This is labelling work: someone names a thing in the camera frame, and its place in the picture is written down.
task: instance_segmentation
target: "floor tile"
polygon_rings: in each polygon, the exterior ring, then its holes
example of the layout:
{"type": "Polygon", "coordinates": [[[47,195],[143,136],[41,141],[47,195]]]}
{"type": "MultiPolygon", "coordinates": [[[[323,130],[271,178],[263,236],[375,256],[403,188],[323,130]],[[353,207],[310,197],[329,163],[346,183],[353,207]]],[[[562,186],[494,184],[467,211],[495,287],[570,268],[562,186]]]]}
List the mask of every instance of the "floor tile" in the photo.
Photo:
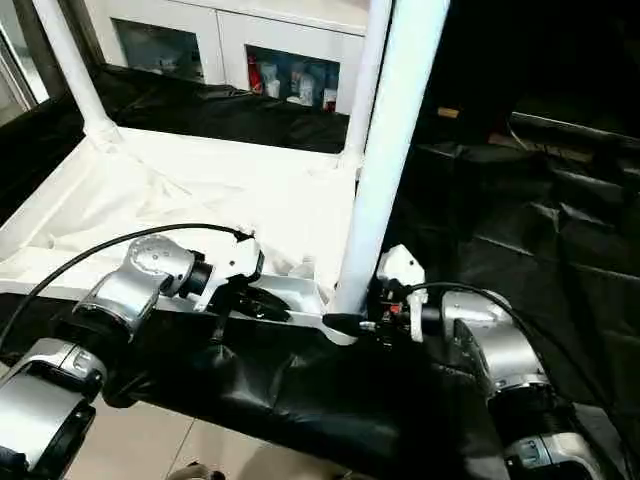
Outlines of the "floor tile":
{"type": "Polygon", "coordinates": [[[196,421],[172,470],[193,461],[222,471],[228,480],[331,480],[341,467],[217,425],[196,421]]]}
{"type": "Polygon", "coordinates": [[[164,479],[193,419],[144,403],[119,410],[99,399],[94,406],[96,420],[66,478],[164,479]]]}

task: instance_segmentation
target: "white cabinet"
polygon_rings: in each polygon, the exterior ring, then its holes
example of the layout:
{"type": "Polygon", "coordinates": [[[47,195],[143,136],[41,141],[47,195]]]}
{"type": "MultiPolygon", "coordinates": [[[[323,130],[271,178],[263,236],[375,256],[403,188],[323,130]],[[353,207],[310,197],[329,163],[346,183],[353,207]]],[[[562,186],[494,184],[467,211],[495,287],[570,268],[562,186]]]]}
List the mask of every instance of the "white cabinet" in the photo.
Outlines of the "white cabinet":
{"type": "Polygon", "coordinates": [[[279,98],[351,112],[368,0],[85,3],[107,63],[245,90],[256,68],[273,96],[268,65],[273,78],[277,71],[279,98]],[[249,67],[255,57],[259,66],[249,67]],[[295,68],[302,71],[292,73],[295,68]],[[312,102],[298,91],[300,75],[312,85],[312,102]]]}
{"type": "Polygon", "coordinates": [[[85,0],[105,61],[225,82],[215,10],[170,0],[85,0]]]}
{"type": "MultiPolygon", "coordinates": [[[[351,111],[363,37],[228,12],[218,12],[218,22],[228,83],[249,90],[247,57],[250,47],[294,54],[297,58],[309,59],[310,63],[315,60],[319,65],[314,66],[320,69],[322,63],[329,61],[336,65],[336,111],[346,114],[351,111]]],[[[286,70],[290,77],[291,68],[286,70]]],[[[321,71],[313,81],[322,81],[318,77],[323,75],[331,74],[321,71]]]]}

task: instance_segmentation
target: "silver robot arm segment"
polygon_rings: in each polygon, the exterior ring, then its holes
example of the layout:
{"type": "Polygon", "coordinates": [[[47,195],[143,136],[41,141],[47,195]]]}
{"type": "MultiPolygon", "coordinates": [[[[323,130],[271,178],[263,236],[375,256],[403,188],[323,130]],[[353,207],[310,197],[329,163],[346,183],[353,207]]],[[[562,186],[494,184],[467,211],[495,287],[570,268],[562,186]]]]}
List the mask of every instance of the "silver robot arm segment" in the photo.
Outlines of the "silver robot arm segment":
{"type": "Polygon", "coordinates": [[[512,476],[564,469],[553,478],[586,474],[604,480],[589,443],[571,424],[572,407],[556,395],[535,350],[507,312],[478,294],[449,291],[442,297],[441,315],[445,339],[478,368],[512,476]]]}
{"type": "Polygon", "coordinates": [[[38,340],[0,379],[0,479],[63,478],[95,417],[91,402],[160,295],[193,294],[203,311],[217,287],[260,276],[256,241],[236,247],[233,258],[207,264],[161,235],[134,241],[120,268],[61,320],[57,338],[38,340]]]}

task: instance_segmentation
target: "black tablecloth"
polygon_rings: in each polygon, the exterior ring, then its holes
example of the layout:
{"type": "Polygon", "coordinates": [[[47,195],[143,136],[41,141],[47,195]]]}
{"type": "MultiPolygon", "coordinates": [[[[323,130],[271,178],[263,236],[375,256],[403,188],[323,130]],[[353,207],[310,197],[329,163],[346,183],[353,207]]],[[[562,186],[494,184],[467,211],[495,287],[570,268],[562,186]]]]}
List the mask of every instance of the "black tablecloth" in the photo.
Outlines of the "black tablecloth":
{"type": "MultiPolygon", "coordinates": [[[[103,68],[108,113],[123,126],[338,152],[347,118],[150,74],[103,68]]],[[[70,97],[0,129],[6,219],[82,138],[70,97]]],[[[629,157],[576,164],[500,147],[414,139],[385,246],[404,243],[430,279],[498,291],[551,330],[592,376],[640,445],[640,169],[629,157]]],[[[0,295],[6,316],[18,297],[0,295]]],[[[2,352],[14,361],[68,302],[37,299],[2,352]]],[[[319,332],[155,312],[110,380],[114,405],[144,400],[354,469],[401,478],[503,478],[475,380],[407,344],[340,348],[319,332]],[[167,345],[175,354],[167,356],[167,345]]],[[[534,339],[569,398],[592,403],[570,364],[534,339]]]]}

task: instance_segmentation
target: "white pipe frame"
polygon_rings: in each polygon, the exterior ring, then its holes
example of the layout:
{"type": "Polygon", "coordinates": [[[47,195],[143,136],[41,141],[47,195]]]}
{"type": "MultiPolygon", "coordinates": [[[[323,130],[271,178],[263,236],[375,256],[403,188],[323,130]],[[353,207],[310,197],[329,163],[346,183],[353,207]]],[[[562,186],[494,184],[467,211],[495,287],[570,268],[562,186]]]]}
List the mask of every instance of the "white pipe frame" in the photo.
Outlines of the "white pipe frame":
{"type": "MultiPolygon", "coordinates": [[[[338,161],[340,166],[359,166],[364,153],[340,280],[331,305],[336,312],[357,312],[362,307],[380,254],[449,0],[396,1],[378,86],[391,4],[392,0],[371,0],[358,88],[345,149],[338,161]]],[[[93,141],[120,141],[117,126],[104,110],[58,0],[34,0],[34,5],[84,117],[85,133],[93,141]]]]}

